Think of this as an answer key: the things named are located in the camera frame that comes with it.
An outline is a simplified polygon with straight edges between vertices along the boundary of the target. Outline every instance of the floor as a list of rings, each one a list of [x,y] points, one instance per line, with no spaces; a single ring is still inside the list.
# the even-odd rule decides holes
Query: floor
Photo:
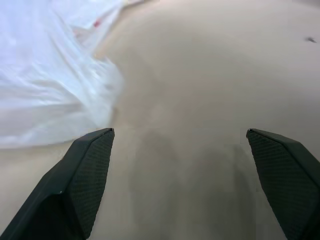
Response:
[[[291,0],[126,9],[96,54],[117,64],[126,86],[90,240],[285,240],[246,131],[293,138],[320,159],[320,45],[305,40],[320,42],[319,23],[319,9]],[[20,176],[1,215],[14,216],[69,145],[1,152],[2,177]],[[37,165],[28,175],[26,156]]]

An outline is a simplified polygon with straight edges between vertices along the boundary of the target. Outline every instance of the plastic bag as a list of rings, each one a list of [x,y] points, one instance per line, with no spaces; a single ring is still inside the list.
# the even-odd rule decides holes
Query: plastic bag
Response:
[[[52,7],[71,26],[81,45],[93,53],[124,6],[122,0],[53,0]]]
[[[109,126],[121,75],[84,50],[51,2],[2,2],[0,30],[0,148],[65,142]]]

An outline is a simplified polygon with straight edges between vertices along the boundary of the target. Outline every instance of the dark spot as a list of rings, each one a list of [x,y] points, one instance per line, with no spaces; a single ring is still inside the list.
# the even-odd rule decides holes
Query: dark spot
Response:
[[[317,43],[316,40],[313,37],[307,37],[305,40],[307,40],[308,42],[312,42],[312,43]]]

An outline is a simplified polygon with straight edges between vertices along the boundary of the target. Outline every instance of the white plastic bag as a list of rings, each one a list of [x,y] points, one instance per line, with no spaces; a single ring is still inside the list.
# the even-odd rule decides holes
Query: white plastic bag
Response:
[[[0,148],[109,127],[121,75],[83,49],[48,0],[3,1],[0,30]]]
[[[123,8],[123,0],[53,0],[52,7],[93,53]]]

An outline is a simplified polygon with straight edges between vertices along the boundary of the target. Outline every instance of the textured rubber pad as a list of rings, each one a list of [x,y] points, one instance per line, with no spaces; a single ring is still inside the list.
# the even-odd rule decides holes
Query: textured rubber pad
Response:
[[[110,144],[107,136],[100,137],[91,144],[66,191],[86,239],[92,231],[105,191],[109,167],[106,159],[111,154]]]
[[[320,188],[306,169],[312,167],[309,161],[319,162],[289,138],[256,129],[249,130],[247,138],[262,189],[285,236],[288,240],[313,239]]]
[[[34,188],[0,240],[85,240],[104,194],[112,128],[75,140]]]

